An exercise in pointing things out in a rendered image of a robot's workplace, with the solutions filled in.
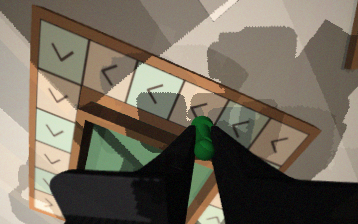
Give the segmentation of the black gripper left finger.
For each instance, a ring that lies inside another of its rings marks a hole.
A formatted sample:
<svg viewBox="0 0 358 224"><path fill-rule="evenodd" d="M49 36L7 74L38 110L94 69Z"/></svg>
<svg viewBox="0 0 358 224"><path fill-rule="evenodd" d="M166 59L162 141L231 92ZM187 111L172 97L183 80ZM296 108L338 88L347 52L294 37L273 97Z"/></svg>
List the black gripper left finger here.
<svg viewBox="0 0 358 224"><path fill-rule="evenodd" d="M185 224L193 176L196 126L189 125L162 153L134 172L70 169L50 180L69 216Z"/></svg>

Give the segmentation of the square ring board with arrow tiles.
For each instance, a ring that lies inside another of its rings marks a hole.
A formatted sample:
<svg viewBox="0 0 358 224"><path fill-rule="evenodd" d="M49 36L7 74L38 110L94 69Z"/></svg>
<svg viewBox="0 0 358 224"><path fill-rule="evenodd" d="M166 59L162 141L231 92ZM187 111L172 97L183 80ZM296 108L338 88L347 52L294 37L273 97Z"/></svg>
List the square ring board with arrow tiles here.
<svg viewBox="0 0 358 224"><path fill-rule="evenodd" d="M52 213L42 211L34 208L34 174L35 174L35 160L34 160L34 146L35 146L35 117L36 117L36 88L37 88L37 58L38 58L38 48L39 48L39 29L40 29L40 19L47 20L53 24L56 24L60 27L63 27L66 30L71 32L78 33L88 39L91 39L95 42L98 42L102 45L105 45L111 49L120 51L124 54L127 54L131 57L134 57L138 60L141 60L147 64L150 64L154 67L157 67L161 70L164 70L168 73L171 73L175 76L178 76L182 79L185 79L191 83L194 83L198 86L201 86L205 89L208 89L212 92L215 92L219 95L222 95L228 99L231 99L235 102L238 102L242 105L245 105L249 108L252 108L264 115L267 115L271 118L274 118L278 121L281 121L285 124L290 125L298 130L301 130L310 136L296 149L296 151L287 159L284 165L280 168L280 171L284 173L290 165L303 153L303 151L310 145L316 136L318 136L322 131L315 127L314 125L303 121L299 118L292 116L284 111L281 111L275 107L272 107L266 103L263 103L251 96L248 96L244 93L241 93L235 89L232 89L226 85L223 85L219 82L216 82L210 78L207 78L203 75L200 75L194 71L191 71L185 67L182 67L178 64L175 64L169 60L166 60L162 57L159 57L153 53L150 53L144 49L141 49L132 44L128 44L119 40L113 36L110 36L104 32L101 32L97 29L94 29L88 25L79 23L73 19L68 18L65 15L60 13L55 13L50 9L47 9L42 6L32 5L32 26L30 31L30 107L29 107L29 209L35 210L37 212L52 216L54 218L66 221L65 218L54 215ZM86 105L89 102L96 102L175 134L179 136L186 128L174 124L170 121L132 107L128 104L105 96L99 92L96 92L92 89L82 86L79 107Z"/></svg>

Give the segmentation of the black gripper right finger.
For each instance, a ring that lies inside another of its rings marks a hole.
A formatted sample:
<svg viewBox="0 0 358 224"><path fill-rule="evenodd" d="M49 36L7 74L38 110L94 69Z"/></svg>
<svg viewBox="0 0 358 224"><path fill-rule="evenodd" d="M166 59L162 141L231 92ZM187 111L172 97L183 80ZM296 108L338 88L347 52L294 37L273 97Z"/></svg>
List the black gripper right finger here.
<svg viewBox="0 0 358 224"><path fill-rule="evenodd" d="M290 224L299 216L358 218L358 182L294 179L218 126L210 133L225 224Z"/></svg>

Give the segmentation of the green pawn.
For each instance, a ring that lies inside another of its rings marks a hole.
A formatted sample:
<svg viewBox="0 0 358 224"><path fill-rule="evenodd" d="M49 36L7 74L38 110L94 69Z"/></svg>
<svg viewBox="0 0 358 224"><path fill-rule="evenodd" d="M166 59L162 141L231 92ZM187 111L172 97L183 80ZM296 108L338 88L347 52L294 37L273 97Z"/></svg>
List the green pawn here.
<svg viewBox="0 0 358 224"><path fill-rule="evenodd" d="M196 126L195 156L202 161L210 160L215 154L210 133L211 126L214 126L212 120L206 116L198 116L191 125Z"/></svg>

